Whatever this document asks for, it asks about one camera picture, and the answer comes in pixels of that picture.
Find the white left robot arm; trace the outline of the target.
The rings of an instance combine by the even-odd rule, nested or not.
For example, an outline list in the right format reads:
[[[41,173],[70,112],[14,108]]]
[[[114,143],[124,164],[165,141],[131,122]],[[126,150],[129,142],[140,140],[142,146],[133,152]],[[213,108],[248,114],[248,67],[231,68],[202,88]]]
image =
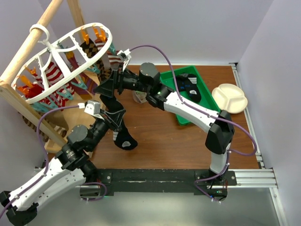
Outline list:
[[[97,169],[87,152],[95,149],[108,130],[121,128],[125,112],[101,110],[93,116],[95,122],[90,128],[73,127],[67,143],[52,160],[46,161],[44,169],[18,189],[0,194],[2,215],[6,215],[12,225],[24,226],[37,216],[38,208],[52,198],[75,186],[94,184]]]

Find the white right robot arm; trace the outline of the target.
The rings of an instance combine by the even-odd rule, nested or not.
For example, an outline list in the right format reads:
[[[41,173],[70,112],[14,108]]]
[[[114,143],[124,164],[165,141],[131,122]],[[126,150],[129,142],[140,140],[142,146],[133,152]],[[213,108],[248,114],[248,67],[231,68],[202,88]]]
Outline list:
[[[160,81],[160,72],[153,63],[143,63],[138,74],[126,68],[113,68],[110,77],[94,92],[103,97],[114,97],[116,91],[121,94],[125,89],[145,92],[147,102],[153,107],[177,114],[206,132],[205,146],[211,152],[210,181],[220,185],[226,180],[229,149],[235,133],[228,112],[213,111],[182,97]]]

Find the black blue logo sock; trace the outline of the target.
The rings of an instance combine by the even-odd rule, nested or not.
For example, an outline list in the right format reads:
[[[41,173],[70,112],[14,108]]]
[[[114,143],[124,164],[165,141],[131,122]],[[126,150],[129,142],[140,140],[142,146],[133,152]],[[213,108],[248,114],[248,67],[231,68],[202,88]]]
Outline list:
[[[201,94],[197,87],[197,76],[192,73],[182,73],[176,76],[177,88],[179,91],[186,91],[194,103],[201,101]]]

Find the black white striped sock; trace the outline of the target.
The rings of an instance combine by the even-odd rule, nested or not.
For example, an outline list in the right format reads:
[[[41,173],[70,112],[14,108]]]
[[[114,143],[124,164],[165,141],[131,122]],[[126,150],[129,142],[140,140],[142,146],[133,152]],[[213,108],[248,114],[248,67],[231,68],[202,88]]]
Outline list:
[[[100,99],[109,112],[124,110],[123,105],[115,97],[100,95]],[[137,141],[128,132],[124,120],[121,122],[121,129],[113,132],[113,141],[118,148],[126,151],[133,150],[138,146]]]

